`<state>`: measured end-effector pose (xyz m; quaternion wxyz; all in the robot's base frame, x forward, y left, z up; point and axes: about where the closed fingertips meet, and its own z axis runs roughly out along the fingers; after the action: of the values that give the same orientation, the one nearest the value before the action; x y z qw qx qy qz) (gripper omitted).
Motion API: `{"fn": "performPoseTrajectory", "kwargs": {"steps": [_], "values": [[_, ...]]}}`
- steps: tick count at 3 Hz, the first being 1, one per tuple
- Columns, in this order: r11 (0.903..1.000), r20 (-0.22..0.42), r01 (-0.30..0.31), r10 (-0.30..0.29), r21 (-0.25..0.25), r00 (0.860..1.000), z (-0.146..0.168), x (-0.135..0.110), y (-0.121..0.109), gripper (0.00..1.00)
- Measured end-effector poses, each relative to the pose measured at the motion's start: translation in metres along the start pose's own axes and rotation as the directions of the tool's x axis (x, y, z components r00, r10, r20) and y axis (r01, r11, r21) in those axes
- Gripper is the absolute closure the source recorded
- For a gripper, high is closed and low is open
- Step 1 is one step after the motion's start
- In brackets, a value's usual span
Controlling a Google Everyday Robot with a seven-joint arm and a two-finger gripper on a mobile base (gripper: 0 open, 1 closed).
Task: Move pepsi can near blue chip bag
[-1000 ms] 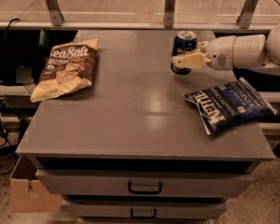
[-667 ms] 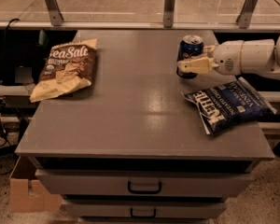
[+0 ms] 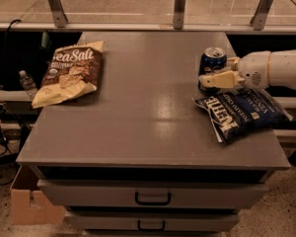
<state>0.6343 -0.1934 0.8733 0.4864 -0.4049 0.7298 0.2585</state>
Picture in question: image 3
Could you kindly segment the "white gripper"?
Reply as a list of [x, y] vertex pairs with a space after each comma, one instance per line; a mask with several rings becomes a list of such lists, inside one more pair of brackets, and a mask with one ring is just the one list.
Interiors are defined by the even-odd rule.
[[268, 83], [268, 65], [270, 51], [251, 52], [243, 58], [229, 57], [227, 67], [238, 71], [227, 70], [220, 73], [206, 73], [198, 77], [203, 92], [232, 89], [241, 83], [247, 88], [265, 89]]

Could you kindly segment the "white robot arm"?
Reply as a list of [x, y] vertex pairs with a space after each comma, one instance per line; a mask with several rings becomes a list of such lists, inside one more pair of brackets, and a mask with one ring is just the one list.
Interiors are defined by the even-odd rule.
[[227, 57], [220, 47], [207, 48], [200, 58], [198, 88], [208, 94], [223, 89], [266, 89], [281, 86], [296, 90], [296, 49], [257, 51]]

